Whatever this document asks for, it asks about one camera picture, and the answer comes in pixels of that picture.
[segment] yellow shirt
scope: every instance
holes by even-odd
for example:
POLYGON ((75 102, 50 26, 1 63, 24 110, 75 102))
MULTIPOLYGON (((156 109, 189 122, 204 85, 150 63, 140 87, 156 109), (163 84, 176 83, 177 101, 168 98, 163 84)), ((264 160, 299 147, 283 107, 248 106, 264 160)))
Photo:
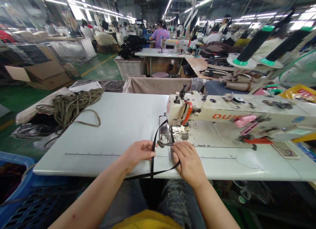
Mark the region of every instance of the yellow shirt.
POLYGON ((139 228, 164 228, 164 229, 181 229, 182 227, 168 216, 162 215, 155 211, 144 210, 135 214, 123 222, 116 224, 114 228, 120 229, 139 229, 139 228))

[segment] black webbing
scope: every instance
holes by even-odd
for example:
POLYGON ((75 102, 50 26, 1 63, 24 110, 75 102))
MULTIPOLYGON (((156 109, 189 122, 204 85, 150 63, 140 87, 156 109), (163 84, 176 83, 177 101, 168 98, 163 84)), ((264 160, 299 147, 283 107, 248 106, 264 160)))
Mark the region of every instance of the black webbing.
MULTIPOLYGON (((156 131, 156 134, 155 134, 155 138, 154 138, 154 141, 153 141, 153 144, 152 144, 152 148, 151 150, 153 152, 155 152, 155 145, 156 145, 156 138, 157 138, 157 134, 158 134, 158 131, 160 129, 160 127, 162 127, 165 123, 167 123, 168 120, 165 120, 157 129, 156 131)), ((174 143, 174 138, 173 138, 173 134, 172 134, 172 130, 170 130, 170 134, 171 134, 171 139, 172 139, 172 144, 174 143)), ((170 168, 169 170, 172 170, 172 169, 175 169, 177 168, 178 166, 180 165, 180 160, 178 161, 178 163, 176 165, 174 165, 172 168, 170 168)), ((144 178, 144 177, 149 177, 151 179, 154 178, 154 175, 158 175, 160 173, 163 173, 163 172, 166 172, 166 171, 169 171, 169 170, 163 170, 163 171, 157 171, 157 172, 154 172, 154 157, 151 158, 151 167, 150 167, 150 173, 146 173, 146 174, 142 174, 142 175, 137 175, 137 176, 132 176, 132 177, 129 177, 129 178, 125 178, 125 180, 134 180, 134 179, 140 179, 140 178, 144 178)))

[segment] yellow bag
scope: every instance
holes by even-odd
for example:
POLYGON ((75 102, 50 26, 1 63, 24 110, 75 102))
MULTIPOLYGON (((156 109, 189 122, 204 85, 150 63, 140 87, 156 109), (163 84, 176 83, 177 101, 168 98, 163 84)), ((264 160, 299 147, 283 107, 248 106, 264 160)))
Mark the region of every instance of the yellow bag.
MULTIPOLYGON (((279 96, 287 99, 298 99, 298 98, 304 98, 305 100, 311 101, 316 103, 316 91, 308 88, 302 84, 297 84, 294 87, 291 87, 290 89, 286 90, 283 93, 280 93, 279 96)), ((297 139, 292 140, 292 142, 305 142, 309 140, 316 139, 316 133, 308 134, 303 137, 299 137, 297 139)))
POLYGON ((305 99, 316 103, 316 91, 302 84, 297 84, 294 87, 279 94, 279 96, 287 99, 305 99))

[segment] purple shirt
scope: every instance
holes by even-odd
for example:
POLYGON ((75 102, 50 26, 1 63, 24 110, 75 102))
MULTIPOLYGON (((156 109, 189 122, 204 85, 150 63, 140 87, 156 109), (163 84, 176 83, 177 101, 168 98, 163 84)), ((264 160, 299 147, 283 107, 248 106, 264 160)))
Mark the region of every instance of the purple shirt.
POLYGON ((160 48, 160 41, 162 38, 170 39, 169 32, 166 29, 157 29, 151 37, 156 41, 155 48, 160 48))

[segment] ceiling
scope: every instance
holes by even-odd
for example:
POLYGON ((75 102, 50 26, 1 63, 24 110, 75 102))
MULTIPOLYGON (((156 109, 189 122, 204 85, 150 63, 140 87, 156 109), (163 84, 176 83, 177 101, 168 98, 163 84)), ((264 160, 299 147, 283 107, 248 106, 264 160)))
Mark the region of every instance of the ceiling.
MULTIPOLYGON (((156 10, 162 17, 169 0, 133 0, 135 5, 139 5, 143 14, 146 11, 156 10)), ((298 9, 307 8, 316 4, 316 0, 214 0, 211 8, 211 2, 208 2, 198 8, 200 19, 217 19, 229 13, 232 17, 240 17, 247 14, 258 14, 264 12, 284 12, 295 5, 298 9)), ((167 17, 174 17, 175 13, 180 14, 191 7, 191 4, 185 0, 172 0, 169 6, 167 17)))

